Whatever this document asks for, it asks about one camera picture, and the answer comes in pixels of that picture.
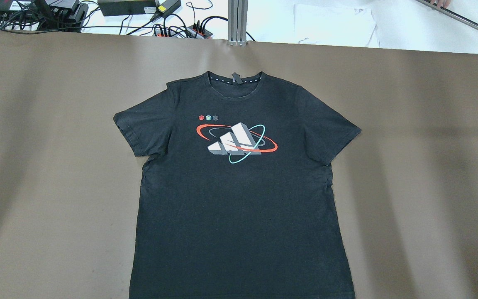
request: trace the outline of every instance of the brown surface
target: brown surface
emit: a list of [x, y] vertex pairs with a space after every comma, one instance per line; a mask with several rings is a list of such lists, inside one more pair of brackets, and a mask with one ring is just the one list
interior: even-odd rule
[[206, 70], [363, 129], [333, 163], [358, 298], [478, 298], [478, 55], [0, 32], [0, 299], [127, 298], [144, 159], [112, 116]]

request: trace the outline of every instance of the neckline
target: neckline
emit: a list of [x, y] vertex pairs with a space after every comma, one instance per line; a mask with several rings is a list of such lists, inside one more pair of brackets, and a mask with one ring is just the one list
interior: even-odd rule
[[258, 93], [263, 85], [263, 83], [267, 79], [267, 75], [264, 72], [259, 72], [254, 76], [249, 76], [247, 78], [241, 78], [245, 83], [244, 84], [250, 84], [250, 83], [257, 83], [257, 86], [254, 88], [253, 91], [250, 91], [247, 95], [240, 96], [240, 97], [229, 97], [226, 95], [223, 95], [220, 93], [218, 90], [215, 89], [210, 83], [210, 80], [215, 80], [215, 81], [220, 81], [222, 83], [227, 83], [230, 85], [234, 86], [239, 86], [239, 83], [234, 83], [233, 78], [228, 78], [225, 76], [220, 76], [218, 74], [212, 73], [210, 71], [207, 71], [203, 74], [203, 79], [206, 88], [213, 93], [215, 96], [217, 96], [221, 100], [229, 100], [229, 101], [240, 101], [240, 100], [248, 100], [249, 98], [253, 97]]

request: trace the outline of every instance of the hand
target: hand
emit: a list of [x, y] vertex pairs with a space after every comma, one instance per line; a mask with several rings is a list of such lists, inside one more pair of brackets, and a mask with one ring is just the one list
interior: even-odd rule
[[431, 4], [437, 4], [437, 8], [441, 8], [442, 6], [444, 8], [447, 8], [449, 4], [451, 4], [452, 0], [431, 0]]

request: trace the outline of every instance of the t-shirt hem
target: t-shirt hem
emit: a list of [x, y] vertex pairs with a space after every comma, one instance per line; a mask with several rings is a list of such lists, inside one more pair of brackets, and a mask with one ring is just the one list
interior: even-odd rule
[[123, 119], [120, 118], [119, 113], [114, 115], [114, 122], [117, 125], [119, 131], [121, 131], [123, 137], [127, 140], [128, 144], [130, 145], [130, 148], [134, 152], [134, 155], [140, 156], [141, 153], [138, 149], [139, 140], [134, 130], [132, 130], [132, 128], [127, 122], [123, 121]]
[[204, 296], [150, 297], [150, 299], [355, 299], [355, 292], [340, 292], [328, 295], [227, 294]]
[[347, 132], [342, 138], [338, 140], [338, 142], [335, 143], [335, 147], [333, 150], [326, 155], [325, 157], [325, 162], [326, 164], [329, 164], [333, 161], [337, 155], [354, 139], [361, 133], [360, 127], [353, 127], [352, 130]]

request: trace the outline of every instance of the t-shirt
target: t-shirt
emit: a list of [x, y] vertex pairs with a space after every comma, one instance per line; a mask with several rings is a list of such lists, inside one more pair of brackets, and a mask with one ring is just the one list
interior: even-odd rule
[[114, 116], [149, 156], [130, 299], [354, 298], [331, 162], [361, 130], [300, 85], [240, 81], [173, 81]]

